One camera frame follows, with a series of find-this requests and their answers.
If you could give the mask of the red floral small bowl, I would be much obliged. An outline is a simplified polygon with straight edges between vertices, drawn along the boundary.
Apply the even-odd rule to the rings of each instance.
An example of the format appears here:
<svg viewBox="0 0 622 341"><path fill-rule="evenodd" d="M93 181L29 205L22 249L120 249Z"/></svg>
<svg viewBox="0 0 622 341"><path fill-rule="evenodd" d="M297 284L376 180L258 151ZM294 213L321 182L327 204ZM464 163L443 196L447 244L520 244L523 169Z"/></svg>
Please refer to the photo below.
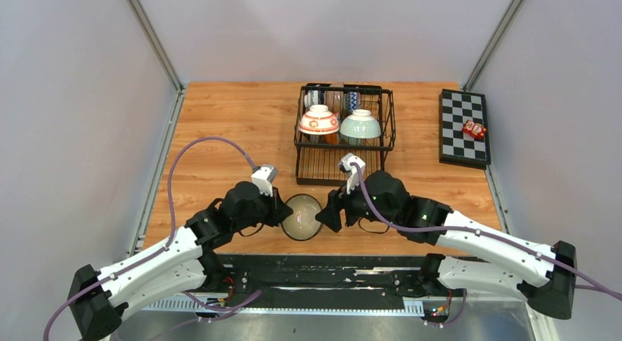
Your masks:
<svg viewBox="0 0 622 341"><path fill-rule="evenodd" d="M327 135L336 133L340 129L337 115L332 113L328 106L312 105L298 121L297 130L308 135Z"/></svg>

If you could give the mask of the black cream patterned bowl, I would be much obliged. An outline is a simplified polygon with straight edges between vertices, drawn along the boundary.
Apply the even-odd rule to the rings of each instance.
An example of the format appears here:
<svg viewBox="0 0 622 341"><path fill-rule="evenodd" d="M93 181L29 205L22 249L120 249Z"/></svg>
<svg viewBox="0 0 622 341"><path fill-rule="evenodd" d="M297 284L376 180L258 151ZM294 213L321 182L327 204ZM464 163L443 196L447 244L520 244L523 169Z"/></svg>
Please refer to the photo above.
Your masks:
<svg viewBox="0 0 622 341"><path fill-rule="evenodd" d="M324 137L318 134L304 134L304 140L309 144L321 144Z"/></svg>

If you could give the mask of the red patterned bowl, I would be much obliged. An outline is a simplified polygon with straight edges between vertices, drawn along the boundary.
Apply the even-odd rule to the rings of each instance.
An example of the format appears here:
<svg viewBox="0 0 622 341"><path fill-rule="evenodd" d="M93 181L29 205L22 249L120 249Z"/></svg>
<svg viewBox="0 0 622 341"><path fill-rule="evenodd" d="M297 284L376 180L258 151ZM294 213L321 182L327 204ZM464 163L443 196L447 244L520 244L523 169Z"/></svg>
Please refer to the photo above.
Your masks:
<svg viewBox="0 0 622 341"><path fill-rule="evenodd" d="M344 108L348 114L352 114L355 110L359 109L361 103L361 94L359 92L345 92L344 93Z"/></svg>

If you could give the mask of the black wire dish rack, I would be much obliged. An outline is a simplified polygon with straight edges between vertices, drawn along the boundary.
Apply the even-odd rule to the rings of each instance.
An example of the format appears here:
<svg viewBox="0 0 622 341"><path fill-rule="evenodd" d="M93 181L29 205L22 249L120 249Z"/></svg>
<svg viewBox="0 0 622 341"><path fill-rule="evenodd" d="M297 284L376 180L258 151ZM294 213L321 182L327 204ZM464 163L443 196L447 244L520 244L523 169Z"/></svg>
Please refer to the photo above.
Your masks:
<svg viewBox="0 0 622 341"><path fill-rule="evenodd" d="M300 88L299 106L297 117L308 110L304 107L304 95L312 89L331 90L330 83L308 83ZM304 133L294 127L293 143L296 146L296 182L306 186L338 186L344 184L347 176L338 169L338 162L347 153L358 155L367 164L366 171L374 172L383 170L387 155L395 146L395 106L393 92L377 85L365 84L344 84L342 88L345 92L359 92L361 103L359 109L371 111L381 126L381 135L378 138L363 139L363 145L349 146L341 143L332 145L327 144L323 139L321 144L309 144L304 140ZM343 106L340 114L337 115L339 121L343 121L348 112Z"/></svg>

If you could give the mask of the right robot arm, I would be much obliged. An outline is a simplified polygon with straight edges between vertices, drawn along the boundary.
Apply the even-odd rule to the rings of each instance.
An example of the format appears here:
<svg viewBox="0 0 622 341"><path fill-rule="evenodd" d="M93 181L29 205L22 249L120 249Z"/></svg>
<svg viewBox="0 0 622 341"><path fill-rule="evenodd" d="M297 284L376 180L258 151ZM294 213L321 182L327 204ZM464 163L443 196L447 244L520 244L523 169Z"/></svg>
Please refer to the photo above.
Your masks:
<svg viewBox="0 0 622 341"><path fill-rule="evenodd" d="M411 195L387 172L377 171L356 188L328 195L316 219L334 232L360 219L388 221L409 241L457 249L463 260L427 254L414 282L428 295L471 290L517 298L543 315L571 318L576 287L576 249L564 241L549 246L491 229L449 205Z"/></svg>

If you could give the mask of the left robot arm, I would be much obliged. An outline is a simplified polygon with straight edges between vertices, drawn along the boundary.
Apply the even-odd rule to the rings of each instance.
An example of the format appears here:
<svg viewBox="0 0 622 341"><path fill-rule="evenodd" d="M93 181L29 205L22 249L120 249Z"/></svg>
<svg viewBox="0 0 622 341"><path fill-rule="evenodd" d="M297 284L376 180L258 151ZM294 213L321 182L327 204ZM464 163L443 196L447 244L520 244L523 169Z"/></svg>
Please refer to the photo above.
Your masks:
<svg viewBox="0 0 622 341"><path fill-rule="evenodd" d="M247 227L275 227L292 214L276 188L265 195L242 181L195 213L173 238L104 268L79 268L68 299L81 339L101 340L132 314L167 296L199 287L219 290L225 274L215 249Z"/></svg>

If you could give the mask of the white orange bowl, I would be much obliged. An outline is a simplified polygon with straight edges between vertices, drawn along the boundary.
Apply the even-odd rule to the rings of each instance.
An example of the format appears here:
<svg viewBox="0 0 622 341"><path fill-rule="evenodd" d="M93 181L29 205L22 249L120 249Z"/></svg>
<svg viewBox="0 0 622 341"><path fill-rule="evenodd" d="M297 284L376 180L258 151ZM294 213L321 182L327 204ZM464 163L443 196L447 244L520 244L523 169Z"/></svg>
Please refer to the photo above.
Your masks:
<svg viewBox="0 0 622 341"><path fill-rule="evenodd" d="M330 133L324 136L324 140L327 144L336 145L340 143L339 134L338 133Z"/></svg>

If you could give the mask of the blue floral bowl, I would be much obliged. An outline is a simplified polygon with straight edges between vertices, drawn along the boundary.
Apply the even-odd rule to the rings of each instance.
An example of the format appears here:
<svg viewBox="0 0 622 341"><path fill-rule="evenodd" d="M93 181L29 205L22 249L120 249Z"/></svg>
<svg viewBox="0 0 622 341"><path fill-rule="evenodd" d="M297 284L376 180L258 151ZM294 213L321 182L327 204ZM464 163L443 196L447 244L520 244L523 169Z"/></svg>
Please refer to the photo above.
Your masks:
<svg viewBox="0 0 622 341"><path fill-rule="evenodd" d="M304 107L309 109L314 105L324 104L324 91L318 89L312 89L306 92L304 95Z"/></svg>

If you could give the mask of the black celadon bowl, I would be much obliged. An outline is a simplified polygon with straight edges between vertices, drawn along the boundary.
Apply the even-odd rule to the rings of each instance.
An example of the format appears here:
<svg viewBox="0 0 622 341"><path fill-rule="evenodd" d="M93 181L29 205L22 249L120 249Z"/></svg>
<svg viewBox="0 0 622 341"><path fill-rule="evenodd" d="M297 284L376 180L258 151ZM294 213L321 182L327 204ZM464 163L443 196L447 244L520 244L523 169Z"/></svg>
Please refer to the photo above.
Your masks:
<svg viewBox="0 0 622 341"><path fill-rule="evenodd" d="M367 109L355 109L340 125L340 134L354 139L373 139L381 135L379 121Z"/></svg>

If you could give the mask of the pale green bowl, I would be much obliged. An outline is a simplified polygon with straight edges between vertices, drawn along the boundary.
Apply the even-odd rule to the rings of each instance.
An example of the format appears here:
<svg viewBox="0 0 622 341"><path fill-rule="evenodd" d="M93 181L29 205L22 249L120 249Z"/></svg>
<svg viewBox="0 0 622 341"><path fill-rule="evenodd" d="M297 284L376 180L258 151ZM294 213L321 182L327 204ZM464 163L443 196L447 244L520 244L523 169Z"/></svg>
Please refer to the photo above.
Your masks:
<svg viewBox="0 0 622 341"><path fill-rule="evenodd" d="M343 145L349 145L349 146L360 146L360 145L363 145L363 140L358 139L358 138L351 138L351 137L344 136L340 138L340 143Z"/></svg>

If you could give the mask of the brown cream glazed bowl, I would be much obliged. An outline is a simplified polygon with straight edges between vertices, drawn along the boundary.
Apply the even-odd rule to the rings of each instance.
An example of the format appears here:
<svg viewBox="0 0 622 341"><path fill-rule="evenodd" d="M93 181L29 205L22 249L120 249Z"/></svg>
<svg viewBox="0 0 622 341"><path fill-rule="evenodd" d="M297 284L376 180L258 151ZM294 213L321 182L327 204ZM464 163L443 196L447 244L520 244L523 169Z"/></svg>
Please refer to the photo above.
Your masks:
<svg viewBox="0 0 622 341"><path fill-rule="evenodd" d="M329 88L331 88L331 90L326 90L324 93L325 104L328 106L329 110L334 114L340 114L342 111L343 96L344 96L343 91L342 91L343 87L344 87L343 82L336 82L336 83L330 84Z"/></svg>

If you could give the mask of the dark blue glazed bowl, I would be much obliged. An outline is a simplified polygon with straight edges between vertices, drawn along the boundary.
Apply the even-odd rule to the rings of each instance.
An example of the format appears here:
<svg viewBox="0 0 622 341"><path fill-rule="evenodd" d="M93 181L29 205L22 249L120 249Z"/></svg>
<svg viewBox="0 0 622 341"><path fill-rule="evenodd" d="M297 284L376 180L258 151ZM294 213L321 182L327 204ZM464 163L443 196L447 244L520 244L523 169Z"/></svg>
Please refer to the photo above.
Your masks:
<svg viewBox="0 0 622 341"><path fill-rule="evenodd" d="M319 201L309 194L297 194L285 203L293 213L282 223L282 231L294 241L308 241L314 238L322 228L315 217L322 210Z"/></svg>

